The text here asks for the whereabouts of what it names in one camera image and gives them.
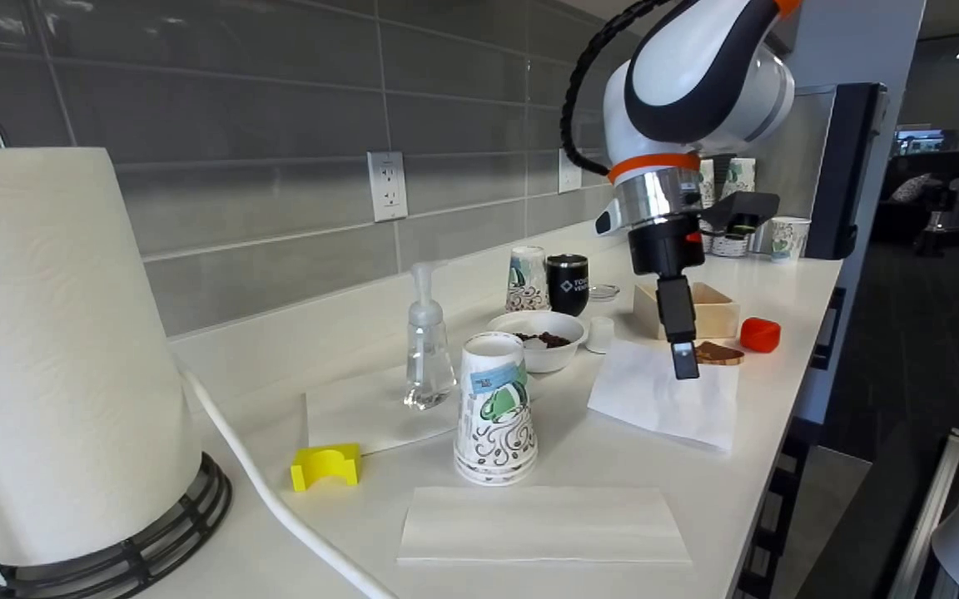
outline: yellow sponge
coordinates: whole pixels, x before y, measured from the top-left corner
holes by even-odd
[[[289,491],[308,492],[316,480],[358,485],[360,446],[308,446],[289,462]]]

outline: kitchen counter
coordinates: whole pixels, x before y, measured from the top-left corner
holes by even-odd
[[[584,226],[563,230],[546,243],[585,250],[585,233]],[[469,277],[452,277],[455,285],[436,285],[436,297],[461,348],[502,303],[506,250],[476,254],[452,262],[452,269]],[[461,571],[400,566],[400,537],[412,492],[421,485],[466,491],[452,473],[449,436],[365,457],[358,491],[316,485],[308,497],[287,492],[284,471],[308,430],[300,398],[328,380],[362,376],[403,356],[396,344],[349,353],[358,341],[400,337],[411,300],[403,279],[184,337],[172,341],[172,350],[207,380],[217,402],[242,430],[251,453],[265,480],[279,483],[289,508],[400,597],[520,597],[526,589],[526,597],[709,599],[730,597],[735,582],[838,262],[709,260],[689,277],[732,297],[743,315],[782,324],[782,348],[773,356],[745,356],[743,363],[732,453],[686,446],[591,412],[585,398],[603,356],[581,353],[570,369],[528,380],[538,462],[526,477],[526,485],[658,491],[693,558],[693,566],[679,571],[622,566],[616,577],[611,571],[592,577],[557,566],[476,566],[463,577]],[[214,542],[146,597],[358,597],[265,517],[238,462],[217,442],[214,457],[238,483],[238,505]]]

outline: gray tile backsplash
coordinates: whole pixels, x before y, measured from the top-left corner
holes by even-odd
[[[603,183],[557,193],[557,120],[597,30],[560,0],[0,0],[0,125],[110,151],[188,334],[585,221]],[[405,159],[400,223],[371,151]]]

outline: electrical outlet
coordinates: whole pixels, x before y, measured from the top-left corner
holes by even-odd
[[[373,221],[411,217],[403,155],[365,155]]]
[[[560,155],[557,189],[567,193],[581,188],[584,188],[584,171],[567,155]]]

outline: red object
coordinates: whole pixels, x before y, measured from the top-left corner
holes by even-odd
[[[773,319],[745,319],[740,334],[740,348],[749,353],[773,353],[779,348],[782,328]]]

